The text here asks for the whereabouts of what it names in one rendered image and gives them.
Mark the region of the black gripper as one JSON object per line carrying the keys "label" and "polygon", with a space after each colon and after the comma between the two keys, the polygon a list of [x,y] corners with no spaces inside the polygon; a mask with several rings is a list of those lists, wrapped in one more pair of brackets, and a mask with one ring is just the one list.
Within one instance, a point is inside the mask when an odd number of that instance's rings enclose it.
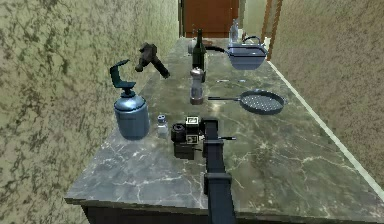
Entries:
{"label": "black gripper", "polygon": [[193,160],[196,145],[196,129],[183,123],[172,125],[171,140],[174,156],[179,159]]}

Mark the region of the small glass salt shaker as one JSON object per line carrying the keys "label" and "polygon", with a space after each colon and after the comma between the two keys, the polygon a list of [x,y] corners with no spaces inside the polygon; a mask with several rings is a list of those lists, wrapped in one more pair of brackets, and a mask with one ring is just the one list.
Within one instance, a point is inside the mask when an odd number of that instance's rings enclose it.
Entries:
{"label": "small glass salt shaker", "polygon": [[169,133],[166,116],[163,114],[157,117],[157,133],[159,138],[166,138]]}

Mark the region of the grey pepper mill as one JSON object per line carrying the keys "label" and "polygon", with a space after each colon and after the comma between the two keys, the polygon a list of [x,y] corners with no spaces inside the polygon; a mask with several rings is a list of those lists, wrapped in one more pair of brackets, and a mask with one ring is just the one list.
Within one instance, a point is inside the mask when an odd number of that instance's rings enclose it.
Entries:
{"label": "grey pepper mill", "polygon": [[203,103],[203,88],[202,77],[204,72],[200,68],[193,68],[190,71],[191,88],[190,88],[190,103],[192,105],[200,105]]}

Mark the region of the dark brown bent object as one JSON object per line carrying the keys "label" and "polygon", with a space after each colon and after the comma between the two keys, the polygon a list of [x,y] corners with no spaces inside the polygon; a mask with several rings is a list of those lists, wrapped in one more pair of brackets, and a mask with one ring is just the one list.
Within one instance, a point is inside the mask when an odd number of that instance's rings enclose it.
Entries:
{"label": "dark brown bent object", "polygon": [[167,68],[157,57],[157,47],[154,44],[145,42],[139,49],[139,52],[139,62],[135,66],[137,72],[142,72],[147,65],[152,64],[164,79],[170,76]]}

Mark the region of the dark green wine bottle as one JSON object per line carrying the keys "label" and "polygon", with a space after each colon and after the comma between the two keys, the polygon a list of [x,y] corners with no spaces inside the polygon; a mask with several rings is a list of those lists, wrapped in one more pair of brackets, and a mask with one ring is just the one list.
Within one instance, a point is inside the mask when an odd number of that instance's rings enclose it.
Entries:
{"label": "dark green wine bottle", "polygon": [[202,82],[205,82],[205,53],[206,49],[202,42],[202,30],[197,32],[197,41],[192,51],[192,68],[199,68],[203,71]]}

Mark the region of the black frying pan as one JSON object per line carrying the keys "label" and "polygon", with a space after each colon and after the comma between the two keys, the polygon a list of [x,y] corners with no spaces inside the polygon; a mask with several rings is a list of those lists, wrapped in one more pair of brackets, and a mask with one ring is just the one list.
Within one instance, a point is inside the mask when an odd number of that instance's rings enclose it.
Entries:
{"label": "black frying pan", "polygon": [[287,100],[284,97],[261,89],[245,91],[238,97],[209,96],[208,99],[238,101],[244,110],[258,115],[278,114],[287,104]]}

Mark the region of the marble top dark counter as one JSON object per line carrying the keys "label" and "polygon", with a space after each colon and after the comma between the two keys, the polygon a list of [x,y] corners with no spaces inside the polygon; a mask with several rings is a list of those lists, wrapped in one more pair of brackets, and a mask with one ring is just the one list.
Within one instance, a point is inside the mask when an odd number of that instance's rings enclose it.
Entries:
{"label": "marble top dark counter", "polygon": [[[384,200],[268,63],[241,71],[226,55],[209,52],[204,102],[191,105],[187,44],[176,41],[164,60],[170,77],[153,74],[141,94],[152,119],[163,114],[174,124],[187,116],[215,117],[220,135],[235,137],[224,143],[224,163],[239,224],[384,224]],[[221,79],[230,81],[216,82]],[[208,99],[255,89],[287,104],[278,114],[258,115],[238,101]],[[204,172],[200,154],[176,158],[172,141],[155,128],[134,142],[114,131],[65,200],[86,207],[90,223],[206,224]]]}

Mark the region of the blue kettle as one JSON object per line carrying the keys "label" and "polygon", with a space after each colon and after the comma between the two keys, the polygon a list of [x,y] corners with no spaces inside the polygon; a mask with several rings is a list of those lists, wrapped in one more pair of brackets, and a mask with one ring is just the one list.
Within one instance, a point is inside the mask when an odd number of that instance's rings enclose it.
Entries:
{"label": "blue kettle", "polygon": [[230,42],[226,49],[208,46],[207,50],[225,53],[237,70],[255,70],[268,55],[265,44],[257,36],[248,36],[242,42]]}

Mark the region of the clear glass bottle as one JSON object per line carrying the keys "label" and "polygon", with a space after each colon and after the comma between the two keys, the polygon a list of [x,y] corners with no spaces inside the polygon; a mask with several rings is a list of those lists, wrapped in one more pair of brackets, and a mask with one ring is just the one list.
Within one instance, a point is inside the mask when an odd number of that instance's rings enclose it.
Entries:
{"label": "clear glass bottle", "polygon": [[238,20],[234,19],[229,30],[229,42],[234,43],[238,40]]}

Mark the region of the brown wooden door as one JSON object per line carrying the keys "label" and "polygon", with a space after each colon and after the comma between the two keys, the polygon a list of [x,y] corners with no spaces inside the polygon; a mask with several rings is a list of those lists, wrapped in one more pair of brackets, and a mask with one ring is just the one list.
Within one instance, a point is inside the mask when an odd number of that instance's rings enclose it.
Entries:
{"label": "brown wooden door", "polygon": [[227,38],[238,18],[239,0],[182,0],[183,35],[194,37],[201,29],[205,38]]}

